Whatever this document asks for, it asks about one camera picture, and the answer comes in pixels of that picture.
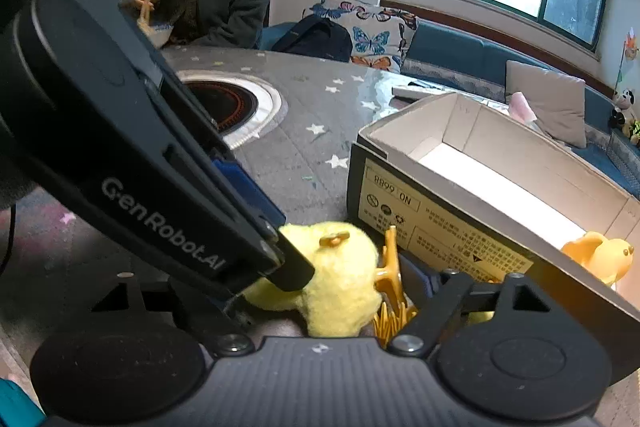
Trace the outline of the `pink plastic bag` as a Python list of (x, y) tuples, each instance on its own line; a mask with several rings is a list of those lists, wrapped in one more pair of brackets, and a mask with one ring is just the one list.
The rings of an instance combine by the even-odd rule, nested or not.
[(508, 104), (509, 115), (521, 124), (535, 124), (537, 116), (529, 106), (525, 95), (521, 92), (514, 92), (510, 95)]

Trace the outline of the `white food bowl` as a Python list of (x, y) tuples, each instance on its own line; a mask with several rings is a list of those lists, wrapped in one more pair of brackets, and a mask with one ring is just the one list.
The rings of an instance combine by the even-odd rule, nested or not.
[(159, 24), (152, 26), (145, 23), (143, 20), (137, 20), (139, 29), (143, 32), (149, 42), (152, 43), (155, 49), (160, 49), (166, 43), (168, 43), (172, 26), (169, 24)]

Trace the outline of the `yellow plush chick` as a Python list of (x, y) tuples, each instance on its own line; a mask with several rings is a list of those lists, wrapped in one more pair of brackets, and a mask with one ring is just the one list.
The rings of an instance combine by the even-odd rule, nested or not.
[(354, 337), (372, 325), (383, 347), (418, 314), (405, 297), (393, 225), (382, 249), (347, 222), (283, 225), (280, 232), (312, 264), (314, 276), (300, 291), (259, 280), (243, 293), (254, 307), (299, 312), (312, 337)]

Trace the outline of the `cardboard shoe box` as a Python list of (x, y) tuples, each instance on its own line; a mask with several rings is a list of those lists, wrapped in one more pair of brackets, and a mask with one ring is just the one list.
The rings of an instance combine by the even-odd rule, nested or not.
[(600, 341), (616, 381), (639, 366), (639, 269), (604, 283), (563, 253), (588, 232), (639, 242), (639, 203), (587, 161), (467, 96), (413, 103), (362, 128), (347, 207), (435, 270), (518, 272)]

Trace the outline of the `blue corner sofa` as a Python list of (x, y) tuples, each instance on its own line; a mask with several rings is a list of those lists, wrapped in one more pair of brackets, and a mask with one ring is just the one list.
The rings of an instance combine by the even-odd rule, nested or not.
[(623, 151), (620, 102), (533, 57), (414, 14), (374, 6), (346, 13), (316, 9), (297, 23), (262, 30), (263, 50), (351, 61), (509, 103), (524, 95), (536, 125), (632, 195), (639, 156)]

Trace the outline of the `panda plush toy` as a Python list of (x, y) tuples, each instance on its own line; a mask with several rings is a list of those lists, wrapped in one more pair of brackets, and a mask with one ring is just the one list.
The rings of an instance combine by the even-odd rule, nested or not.
[(633, 105), (634, 91), (630, 89), (615, 91), (612, 113), (608, 118), (608, 127), (612, 130), (620, 130), (626, 136), (631, 136), (631, 128), (634, 125), (634, 115), (631, 112)]

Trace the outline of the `round table hotpot burner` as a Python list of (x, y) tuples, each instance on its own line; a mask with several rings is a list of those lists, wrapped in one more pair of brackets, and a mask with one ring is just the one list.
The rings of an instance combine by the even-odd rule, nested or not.
[(288, 113), (284, 96), (262, 78), (201, 69), (180, 70), (177, 75), (231, 150), (276, 129)]

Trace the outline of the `orange plush duck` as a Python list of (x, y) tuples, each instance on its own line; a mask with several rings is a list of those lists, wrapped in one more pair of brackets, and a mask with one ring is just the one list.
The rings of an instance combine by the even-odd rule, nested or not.
[(585, 233), (561, 251), (608, 286), (619, 281), (634, 262), (634, 247), (625, 239), (607, 239), (598, 232)]

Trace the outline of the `grey cushion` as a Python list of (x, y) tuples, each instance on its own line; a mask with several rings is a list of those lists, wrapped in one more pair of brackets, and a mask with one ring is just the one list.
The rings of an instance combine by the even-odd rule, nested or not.
[(585, 148), (585, 81), (515, 61), (506, 62), (506, 103), (521, 91), (537, 116), (536, 126), (550, 138)]

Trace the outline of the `dark blue backpack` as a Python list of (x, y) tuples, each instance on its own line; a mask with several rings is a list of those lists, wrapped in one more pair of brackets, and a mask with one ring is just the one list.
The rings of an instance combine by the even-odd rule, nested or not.
[(273, 52), (348, 63), (352, 56), (352, 38), (345, 27), (333, 20), (308, 15), (289, 29), (271, 49)]

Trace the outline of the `butterfly print pillow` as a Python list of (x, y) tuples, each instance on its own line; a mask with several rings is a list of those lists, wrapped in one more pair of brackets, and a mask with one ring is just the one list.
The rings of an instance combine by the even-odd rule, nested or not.
[(320, 0), (304, 9), (303, 16), (318, 15), (344, 27), (352, 38), (350, 61), (399, 74), (418, 18), (411, 12), (360, 0)]

